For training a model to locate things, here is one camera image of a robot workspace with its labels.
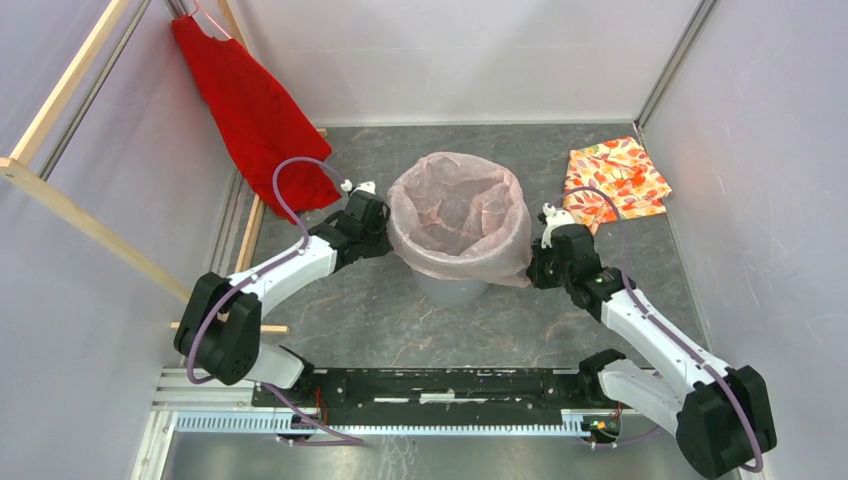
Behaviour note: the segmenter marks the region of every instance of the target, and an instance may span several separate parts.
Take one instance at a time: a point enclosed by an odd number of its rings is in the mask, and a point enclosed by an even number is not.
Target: wire
[[[330,419],[330,411],[327,404],[324,403],[324,399],[321,398],[321,387],[316,388],[313,393],[315,394],[315,409],[321,412],[321,422],[327,425],[327,421]]]
[[[350,446],[361,446],[365,445],[365,441],[361,438],[352,437],[350,435],[344,434],[342,432],[338,432],[336,430],[330,429],[325,425],[321,425],[312,419],[309,415],[303,413],[303,410],[297,408],[297,405],[292,403],[291,400],[286,397],[279,388],[270,383],[262,383],[262,386],[265,387],[269,392],[273,393],[275,397],[279,398],[285,406],[290,408],[295,414],[299,415],[303,421],[312,427],[321,430],[324,433],[328,433],[334,437],[338,437],[340,440],[331,440],[331,441],[321,441],[321,442],[304,442],[304,441],[291,441],[289,442],[291,445],[299,445],[303,447],[328,447],[328,446],[342,446],[342,445],[350,445]]]
[[[207,12],[206,9],[204,9],[203,6],[200,5],[200,2],[198,2],[197,0],[194,0],[194,11],[191,12],[188,16],[193,17],[194,14],[197,13],[198,10],[200,10],[204,15],[206,15],[206,18],[208,18],[209,21],[212,22],[212,25],[215,25],[218,28],[218,30],[220,30],[221,33],[223,33],[224,36],[227,37],[227,40],[233,39],[233,37],[230,36],[230,34],[227,33],[226,30],[224,30],[224,27],[222,27],[221,25],[218,25],[218,22],[216,22],[215,19],[212,18],[212,15],[209,15],[209,12]]]
[[[618,443],[618,439],[621,438],[622,433],[624,433],[624,418],[618,419],[618,433],[614,436],[600,428],[598,429],[598,432],[604,434],[607,438],[611,438],[613,442]]]
[[[656,436],[656,434],[660,433],[661,430],[662,430],[662,428],[660,428],[660,426],[657,425],[654,428],[643,433],[642,435],[639,435],[638,437],[628,438],[627,440],[622,440],[620,442],[614,442],[614,443],[594,443],[594,444],[590,443],[589,445],[591,445],[591,447],[593,449],[595,449],[595,448],[602,448],[603,449],[603,448],[626,447],[627,445],[632,445],[634,443],[638,443],[638,442],[641,442],[643,440],[653,438],[654,436]]]
[[[736,416],[739,417],[739,422],[742,424],[742,429],[745,430],[745,436],[748,437],[748,442],[751,444],[751,450],[753,450],[753,453],[754,453],[754,465],[750,466],[750,465],[747,465],[747,464],[742,464],[742,465],[739,466],[739,468],[741,468],[743,470],[747,470],[749,472],[754,472],[754,473],[762,471],[762,469],[763,469],[763,451],[760,448],[760,443],[757,441],[757,436],[754,433],[753,427],[751,427],[751,422],[750,422],[750,420],[748,420],[748,416],[745,414],[745,411],[742,408],[742,405],[739,403],[739,399],[736,398],[736,395],[730,389],[730,386],[727,384],[727,382],[724,380],[724,378],[721,375],[719,375],[718,372],[715,371],[715,369],[711,365],[707,365],[705,363],[706,360],[704,360],[704,357],[702,357],[700,354],[698,354],[698,352],[696,352],[685,341],[683,341],[683,339],[678,337],[670,328],[668,328],[661,321],[659,321],[659,319],[657,319],[650,312],[648,307],[645,306],[644,303],[642,303],[642,300],[639,299],[639,297],[636,295],[636,292],[633,291],[633,287],[630,285],[630,282],[628,281],[630,276],[628,275],[628,268],[627,268],[627,237],[625,236],[624,222],[622,221],[622,218],[621,218],[621,212],[618,211],[618,208],[615,206],[615,203],[612,201],[612,199],[607,194],[605,194],[604,192],[602,192],[601,190],[599,190],[597,188],[576,187],[576,188],[573,188],[571,190],[564,192],[562,195],[557,197],[557,199],[554,201],[553,204],[554,205],[561,204],[562,200],[565,199],[565,197],[567,197],[569,195],[573,195],[573,194],[578,193],[578,192],[592,192],[592,193],[595,193],[597,195],[600,195],[601,198],[603,198],[604,201],[607,203],[607,205],[609,205],[610,208],[612,209],[612,212],[615,214],[616,222],[618,222],[618,231],[619,231],[619,236],[621,238],[621,253],[620,253],[620,255],[621,255],[621,267],[620,267],[620,269],[621,269],[621,274],[624,277],[624,288],[627,290],[627,294],[630,296],[630,298],[633,300],[633,303],[636,304],[636,306],[639,308],[639,310],[642,312],[642,314],[645,315],[648,318],[648,320],[650,320],[651,323],[654,324],[655,327],[657,327],[660,331],[662,331],[668,338],[671,339],[671,341],[673,341],[678,347],[680,347],[684,352],[686,352],[687,355],[692,357],[693,360],[695,360],[699,365],[701,365],[702,368],[707,373],[709,373],[711,377],[713,377],[713,379],[718,384],[719,388],[721,388],[721,390],[724,392],[728,401],[730,401],[730,405],[733,406],[733,410],[736,412]],[[624,444],[625,444],[625,442],[621,442],[621,443],[619,443],[619,446],[624,445]]]
[[[300,255],[301,252],[304,249],[306,249],[306,247],[309,246],[309,231],[307,230],[306,225],[303,223],[303,220],[300,217],[298,217],[294,213],[294,211],[292,211],[292,209],[289,207],[289,205],[283,199],[283,195],[280,193],[280,187],[279,187],[278,182],[277,182],[277,180],[279,179],[279,176],[280,176],[280,172],[282,172],[283,168],[285,168],[286,166],[288,166],[292,163],[297,163],[297,162],[306,162],[306,163],[312,163],[312,164],[318,165],[319,167],[323,168],[328,173],[330,173],[334,177],[336,177],[336,179],[338,180],[339,183],[342,183],[344,181],[344,178],[342,178],[341,174],[339,172],[337,172],[335,169],[333,169],[329,165],[325,164],[324,162],[321,162],[319,160],[316,160],[314,158],[309,158],[309,157],[289,158],[289,159],[281,162],[277,166],[277,168],[274,170],[274,175],[271,177],[271,185],[274,188],[274,196],[277,198],[277,201],[280,202],[280,205],[283,207],[283,210],[292,219],[294,219],[295,223],[300,228],[300,233],[301,233],[301,236],[302,236],[300,246],[296,250],[292,250],[291,253],[289,253],[288,255],[285,255],[282,258],[280,258],[280,259],[278,259],[274,262],[271,262],[268,265],[260,268],[259,270],[256,271],[256,273],[254,275],[251,275],[251,276],[245,278],[244,280],[233,285],[233,287],[231,289],[229,289],[223,296],[221,296],[221,298],[215,303],[215,305],[212,306],[212,308],[209,310],[209,313],[206,315],[206,317],[203,319],[203,322],[200,324],[200,328],[197,329],[197,335],[195,335],[194,340],[191,343],[191,349],[189,350],[188,359],[186,360],[186,376],[188,376],[188,380],[195,385],[206,383],[206,382],[208,382],[208,381],[210,381],[214,378],[212,375],[209,375],[209,376],[206,376],[206,377],[203,377],[203,378],[197,378],[194,375],[194,364],[197,360],[197,351],[200,349],[200,343],[203,339],[203,336],[206,334],[206,331],[209,329],[209,326],[212,324],[212,321],[215,319],[215,317],[217,317],[218,313],[221,311],[221,309],[224,307],[224,305],[226,305],[226,303],[236,294],[236,292],[240,291],[242,288],[249,285],[251,282],[255,282],[256,280],[258,280],[260,277],[262,277],[264,274],[268,273],[269,271],[279,267],[280,265],[288,262],[292,258]],[[277,398],[279,398],[287,407],[289,407],[295,413],[300,415],[306,421],[306,423],[312,425],[313,427],[315,427],[315,428],[317,428],[317,429],[319,429],[319,430],[321,430],[325,433],[329,433],[330,435],[334,435],[336,437],[343,439],[341,441],[332,441],[332,442],[292,442],[291,443],[292,445],[304,445],[304,446],[310,446],[310,447],[330,446],[330,445],[364,445],[365,442],[363,440],[359,439],[359,438],[351,437],[349,435],[345,435],[343,433],[336,432],[335,430],[331,430],[330,428],[327,428],[324,425],[321,425],[318,422],[312,420],[312,418],[310,418],[308,415],[304,414],[300,409],[298,409],[288,398],[286,398],[285,395],[283,395],[283,392],[281,392],[274,385],[271,385],[269,383],[263,383],[262,385],[265,386],[265,388],[267,388],[268,391],[273,393]]]
[[[613,414],[612,420],[616,420],[616,419],[620,418],[621,412],[622,412],[621,402],[618,402],[618,407],[615,409],[615,414]]]

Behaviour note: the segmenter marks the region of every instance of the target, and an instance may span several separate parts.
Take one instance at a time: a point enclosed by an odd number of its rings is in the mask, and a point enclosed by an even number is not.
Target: white wall
[[[0,0],[0,155],[107,3]],[[169,20],[153,1],[50,183],[191,285],[233,167]],[[183,306],[4,181],[0,231],[0,476],[127,478]]]
[[[715,351],[766,378],[772,479],[844,477],[845,18],[720,2],[645,130]]]
[[[233,0],[316,124],[630,121],[697,0]]]

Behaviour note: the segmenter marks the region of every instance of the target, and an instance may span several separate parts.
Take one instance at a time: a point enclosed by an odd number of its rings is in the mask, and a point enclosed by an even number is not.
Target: metal rail
[[[653,90],[651,90],[651,94],[648,95],[648,100],[645,102],[645,105],[636,117],[635,124],[637,129],[644,128],[650,121],[651,115],[653,115],[656,111],[657,105],[659,105],[660,100],[665,95],[665,92],[668,90],[668,87],[672,80],[674,80],[674,77],[677,75],[680,65],[686,59],[692,45],[698,38],[698,34],[701,33],[701,30],[718,2],[719,0],[701,0],[695,8],[695,13],[689,20],[689,24],[686,25],[686,28],[683,30],[680,40],[674,47],[674,50],[672,51],[668,62],[665,64],[665,68],[663,68],[659,79],[657,79],[657,83],[654,85]]]
[[[104,65],[103,69],[100,70],[100,73],[97,75],[97,79],[85,95],[82,104],[74,113],[74,116],[71,118],[68,126],[66,126],[65,130],[62,131],[62,136],[59,137],[59,142],[56,143],[55,147],[53,147],[53,150],[47,157],[47,161],[44,163],[44,166],[41,167],[41,171],[38,172],[38,178],[45,182],[48,178],[50,178],[50,174],[53,173],[53,169],[56,168],[56,164],[59,163],[59,160],[62,158],[65,150],[68,148],[68,144],[71,143],[71,139],[74,137],[74,134],[77,133],[77,129],[82,123],[82,120],[85,118],[89,108],[91,108],[91,105],[94,103],[94,99],[97,98],[97,94],[100,93],[100,89],[103,88],[103,84],[106,83],[106,78],[109,77],[109,74],[112,73],[112,69],[115,67],[115,64],[118,63],[118,58],[121,56],[121,53],[123,53],[124,47],[126,47],[127,43],[129,43],[133,33],[135,33],[135,29],[138,27],[138,24],[144,16],[144,12],[147,11],[147,7],[149,5],[150,0],[142,0],[141,4],[138,6],[138,10],[136,10],[135,15],[133,15],[132,21],[130,21],[129,26],[127,26],[126,31],[124,31],[124,34],[121,36],[121,41],[115,46],[115,49],[109,56],[109,60],[106,62],[106,65]]]

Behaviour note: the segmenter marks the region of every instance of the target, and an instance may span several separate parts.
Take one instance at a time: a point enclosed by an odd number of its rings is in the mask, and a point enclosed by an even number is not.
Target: red cloth
[[[171,22],[194,81],[250,187],[277,215],[274,169],[291,157],[325,160],[332,149],[274,77],[236,40],[207,36],[191,17]],[[324,208],[341,196],[317,165],[297,162],[280,172],[283,199],[295,212]]]

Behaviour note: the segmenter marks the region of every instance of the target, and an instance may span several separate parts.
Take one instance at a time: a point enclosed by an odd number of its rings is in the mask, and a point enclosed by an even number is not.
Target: robotic arm
[[[762,451],[774,448],[774,422],[759,373],[749,366],[734,370],[706,352],[620,270],[602,267],[591,232],[568,212],[546,205],[540,218],[546,228],[533,244],[527,271],[533,284],[565,288],[576,306],[624,337],[656,368],[652,375],[620,352],[600,352],[580,363],[587,396],[620,401],[645,415],[677,439],[699,473],[716,478],[749,461],[753,449],[730,401],[707,371],[712,368],[739,400]],[[630,282],[632,295],[624,282]],[[690,352],[700,358],[696,361]]]
[[[196,361],[225,385],[246,378],[298,389],[298,380],[310,376],[314,366],[285,347],[262,345],[262,318],[307,284],[391,250],[386,234],[390,212],[374,192],[373,183],[360,184],[343,211],[309,230],[309,242],[302,250],[300,245],[293,246],[227,278],[214,273],[201,277],[174,338],[177,351],[187,356],[213,305],[232,285],[253,278],[224,305],[218,321],[211,323]],[[533,243],[527,270],[533,285],[564,288],[576,306],[621,335],[656,368],[650,374],[620,352],[600,352],[580,363],[583,396],[598,402],[619,401],[645,415],[675,436],[699,473],[717,478],[749,461],[753,451],[727,396],[706,370],[709,367],[720,372],[741,403],[762,450],[774,448],[768,393],[753,368],[734,370],[686,337],[620,270],[602,266],[592,234],[568,212],[546,205],[540,218],[546,228]],[[280,267],[259,275],[294,252],[297,255]],[[624,282],[629,282],[629,290]],[[697,361],[691,352],[697,352]]]
[[[254,277],[224,305],[219,321],[209,326],[196,361],[225,385],[247,378],[291,388],[305,369],[314,367],[285,347],[261,344],[262,319],[309,283],[359,259],[380,257],[391,251],[386,235],[389,209],[374,190],[373,182],[360,184],[350,193],[344,211],[333,213],[309,230],[304,249],[294,245],[261,265],[227,278],[211,272],[200,277],[174,337],[174,348],[188,356],[200,324],[215,303],[231,285]],[[258,275],[295,251],[297,255],[287,262]]]

